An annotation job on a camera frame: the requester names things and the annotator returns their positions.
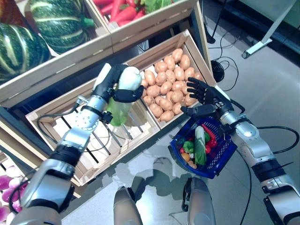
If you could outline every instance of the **blue plastic basket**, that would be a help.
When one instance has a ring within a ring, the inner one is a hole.
[[[182,148],[185,141],[190,138],[195,138],[195,129],[201,124],[207,126],[215,134],[218,145],[206,155],[206,164],[203,166],[199,165],[197,169],[194,169],[181,157],[180,148]],[[237,149],[237,146],[232,142],[229,135],[219,135],[218,131],[220,126],[221,124],[211,117],[200,120],[190,119],[171,141],[170,152],[173,158],[177,161],[177,164],[199,176],[210,179],[213,179],[215,175],[218,176],[225,164],[233,155],[234,151]]]

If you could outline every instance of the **tiled floor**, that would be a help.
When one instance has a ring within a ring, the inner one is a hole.
[[[214,2],[204,2],[204,13],[207,16],[210,33],[218,16],[216,9],[219,9],[219,5]],[[221,20],[220,25],[215,34],[217,40],[209,47],[219,46],[221,36],[226,30],[234,28],[224,20]],[[240,30],[232,30],[230,33],[238,36]],[[224,49],[223,55],[233,58],[240,71],[235,88],[227,94],[245,106],[248,117],[257,126],[281,125],[299,131],[299,67],[268,47],[246,60],[243,59],[241,54],[249,47],[247,44],[249,40],[251,41],[251,37],[243,33],[241,40],[234,46]],[[228,45],[232,41],[232,36],[226,36],[222,44]],[[210,50],[212,59],[219,54],[219,49]],[[223,89],[231,87],[235,77],[236,70],[230,66],[219,86]],[[87,193],[81,199],[71,203],[68,210],[76,209],[65,216],[63,225],[112,225],[114,195],[123,185],[132,186],[133,190],[139,193],[140,200],[137,207],[145,225],[186,224],[187,214],[181,212],[180,208],[181,192],[191,174],[176,165],[167,149],[172,135],[175,135],[180,127],[181,125],[170,130],[152,146],[137,149],[102,173],[90,184]],[[273,150],[284,148],[294,141],[294,136],[286,131],[264,130],[261,135]],[[277,158],[281,164],[294,162],[287,166],[285,171],[299,186],[299,145],[288,153],[277,155]],[[271,225],[272,222],[263,204],[265,194],[254,175],[252,179],[252,197],[243,224]],[[248,171],[240,156],[235,153],[218,177],[204,180],[213,198],[217,224],[240,224],[249,192]]]

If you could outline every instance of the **wooden display shelf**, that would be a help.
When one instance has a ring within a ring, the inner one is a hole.
[[[55,149],[56,144],[48,140],[38,129],[38,117],[44,114],[68,111],[76,102],[78,95],[89,98],[95,80],[96,79],[93,79],[79,86],[78,88],[26,115],[26,118],[52,150]],[[74,112],[68,116],[64,116],[63,118],[43,118],[40,120],[41,127],[52,138],[59,141],[64,133],[69,130],[68,126],[73,126],[75,115],[76,113]],[[79,185],[86,184],[108,168],[116,160],[119,160],[131,152],[158,131],[159,128],[157,127],[156,122],[145,110],[141,101],[138,100],[133,104],[129,111],[129,117],[124,126],[113,127],[111,125],[98,125],[94,134],[91,135],[91,140],[88,144],[87,150],[83,153],[76,166],[74,179]]]
[[[18,2],[18,5],[30,22],[30,13],[24,12],[28,8],[27,1]],[[95,31],[90,35],[92,39],[61,55],[56,54],[52,59],[0,85],[1,106],[10,108],[113,53],[111,35],[95,9],[90,7],[90,1],[84,0],[84,3],[95,23]]]
[[[152,13],[132,21],[122,27],[116,22],[109,23],[108,16],[102,16],[96,5],[90,1],[91,8],[94,8],[101,18],[102,23],[109,30],[112,38],[113,52],[124,49],[146,37],[188,17],[197,0],[180,0],[167,7],[163,7]]]
[[[145,68],[153,65],[155,62],[161,60],[179,47],[184,49],[184,53],[190,55],[192,61],[191,65],[201,71],[206,83],[215,86],[216,82],[187,30],[129,60],[127,64],[143,71]],[[37,120],[39,116],[68,111],[73,107],[78,95],[89,98],[95,80],[96,79],[86,82],[26,115],[28,121],[52,150],[55,149],[56,144],[48,140],[38,129]],[[56,141],[59,141],[65,132],[74,125],[75,116],[76,112],[64,117],[42,118],[40,120],[41,127],[44,132]],[[87,148],[88,152],[83,153],[76,166],[74,179],[79,185],[86,184],[178,117],[179,116],[176,116],[168,123],[158,123],[153,114],[150,110],[147,110],[141,100],[136,101],[130,110],[127,122],[124,126],[113,127],[107,125],[110,130],[110,137],[107,136],[107,128],[104,125],[98,125],[94,134],[91,135],[91,140]],[[99,138],[101,143],[106,146],[107,151],[102,148],[103,145],[99,143],[97,138]]]
[[[195,68],[195,72],[200,72],[205,80],[205,82],[209,86],[216,86],[216,81],[213,78],[213,75],[208,68],[207,64],[204,61],[204,58],[200,54],[197,45],[195,44],[194,40],[192,39],[188,30],[178,34],[171,39],[162,42],[161,44],[149,49],[144,54],[139,55],[130,61],[128,61],[128,65],[137,67],[140,71],[144,71],[151,66],[154,66],[154,63],[161,61],[165,56],[171,55],[172,52],[176,48],[182,48],[183,54],[188,55],[191,61],[191,67]],[[183,113],[180,113],[173,117],[172,120],[169,122],[158,121],[151,110],[147,107],[149,113],[152,115],[153,119],[156,121],[157,125],[160,129],[165,128],[167,125],[172,123],[174,120],[179,118]]]

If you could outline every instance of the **robotic hand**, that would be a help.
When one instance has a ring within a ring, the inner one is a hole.
[[[188,116],[199,118],[215,115],[222,123],[222,130],[230,134],[238,151],[251,167],[261,183],[267,211],[276,225],[300,224],[300,194],[273,155],[268,144],[260,137],[258,129],[246,118],[234,112],[233,106],[216,88],[194,78],[188,79],[190,97],[203,105],[182,107]]]
[[[143,86],[136,90],[114,89],[123,75],[132,74],[138,75],[139,70],[127,65],[104,65],[90,99],[77,114],[76,126],[65,133],[53,154],[30,180],[21,199],[22,211],[16,215],[12,225],[61,224],[59,213],[68,207],[73,196],[74,187],[70,179],[89,143],[90,134],[99,121],[109,123],[112,119],[110,112],[105,112],[109,99],[129,103],[142,96]]]

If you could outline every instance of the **squash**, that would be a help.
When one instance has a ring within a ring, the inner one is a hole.
[[[50,59],[45,41],[21,26],[0,23],[0,83]]]
[[[57,53],[89,40],[85,28],[92,19],[83,16],[83,0],[30,0],[30,10],[41,35]]]

